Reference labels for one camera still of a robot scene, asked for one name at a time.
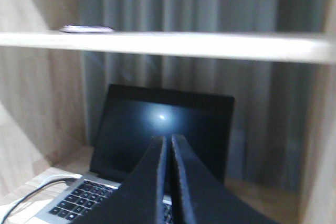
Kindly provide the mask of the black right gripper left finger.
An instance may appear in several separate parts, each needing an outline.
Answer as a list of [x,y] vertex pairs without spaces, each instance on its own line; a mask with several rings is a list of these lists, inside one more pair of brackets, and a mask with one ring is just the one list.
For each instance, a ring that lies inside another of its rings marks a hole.
[[154,137],[119,188],[76,223],[164,223],[167,140]]

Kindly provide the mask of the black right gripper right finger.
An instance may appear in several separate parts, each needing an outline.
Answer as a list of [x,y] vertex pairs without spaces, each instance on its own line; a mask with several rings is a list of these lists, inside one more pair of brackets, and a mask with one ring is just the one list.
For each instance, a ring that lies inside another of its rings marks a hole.
[[174,223],[275,223],[214,177],[182,135],[171,138]]

